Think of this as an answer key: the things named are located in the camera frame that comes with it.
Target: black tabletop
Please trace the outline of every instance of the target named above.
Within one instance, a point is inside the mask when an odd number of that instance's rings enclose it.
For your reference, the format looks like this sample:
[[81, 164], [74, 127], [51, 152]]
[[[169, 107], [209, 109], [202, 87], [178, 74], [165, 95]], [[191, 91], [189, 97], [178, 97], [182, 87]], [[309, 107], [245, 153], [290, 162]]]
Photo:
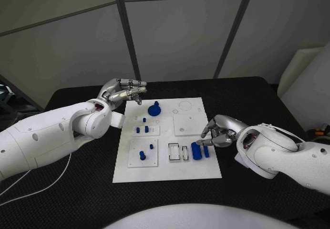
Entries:
[[[302, 138], [306, 133], [267, 81], [260, 77], [149, 83], [143, 99], [202, 97], [208, 118], [228, 115], [248, 125], [273, 124]], [[46, 110], [94, 98], [101, 86], [67, 88], [54, 94]], [[124, 113], [126, 103], [116, 110]], [[163, 205], [211, 203], [293, 219], [330, 207], [330, 197], [306, 189], [283, 173], [268, 180], [234, 159], [235, 145], [218, 148], [222, 179], [113, 184], [120, 129], [72, 153], [64, 177], [45, 192], [0, 207], [0, 228], [101, 228], [130, 214]], [[5, 202], [48, 187], [68, 157], [34, 170], [0, 197]], [[5, 190], [22, 175], [2, 182]]]

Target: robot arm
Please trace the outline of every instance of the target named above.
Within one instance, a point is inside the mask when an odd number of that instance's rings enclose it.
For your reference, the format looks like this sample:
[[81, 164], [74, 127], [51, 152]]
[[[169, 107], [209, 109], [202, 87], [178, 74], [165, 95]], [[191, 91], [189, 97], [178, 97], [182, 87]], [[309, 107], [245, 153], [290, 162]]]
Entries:
[[248, 127], [240, 120], [218, 115], [202, 132], [205, 138], [211, 131], [212, 139], [196, 143], [227, 147], [237, 141], [235, 160], [247, 168], [268, 179], [283, 172], [304, 187], [330, 195], [330, 146], [304, 141], [296, 144], [277, 129], [267, 124]]
[[113, 79], [97, 99], [38, 114], [0, 132], [0, 181], [58, 161], [103, 137], [110, 126], [121, 128], [124, 115], [113, 110], [123, 100], [142, 104], [146, 86], [142, 81]]

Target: white board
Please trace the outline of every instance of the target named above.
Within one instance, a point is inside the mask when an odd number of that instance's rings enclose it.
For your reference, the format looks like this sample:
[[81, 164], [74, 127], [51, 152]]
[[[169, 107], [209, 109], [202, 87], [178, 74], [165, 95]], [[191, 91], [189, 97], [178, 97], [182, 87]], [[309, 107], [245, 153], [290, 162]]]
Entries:
[[[159, 101], [162, 108], [162, 112], [156, 117], [150, 116], [147, 112], [155, 101]], [[201, 130], [195, 131], [196, 135], [191, 132], [189, 136], [176, 136], [175, 119], [188, 120], [191, 119], [189, 117], [198, 118], [198, 123], [195, 125]], [[215, 148], [212, 146], [209, 146], [211, 157], [205, 157], [202, 149], [204, 158], [201, 160], [193, 160], [191, 144], [201, 139], [199, 135], [206, 124], [208, 117], [205, 114], [202, 98], [144, 100], [142, 106], [137, 105], [136, 101], [129, 101], [126, 106], [126, 121], [121, 129], [113, 183], [222, 178]], [[159, 136], [136, 136], [137, 126], [159, 126]], [[139, 142], [140, 148], [147, 148], [152, 140], [157, 140], [157, 166], [147, 167], [156, 165], [153, 164], [155, 158], [150, 158], [149, 163], [149, 155], [146, 154], [146, 160], [142, 162], [139, 161], [140, 149], [136, 148], [136, 145], [132, 147], [132, 141], [134, 141], [134, 144]], [[169, 160], [170, 143], [179, 143], [181, 160]], [[188, 161], [183, 160], [183, 146], [188, 146]], [[140, 165], [134, 167], [129, 167], [132, 155], [136, 155], [136, 163], [140, 163]]]

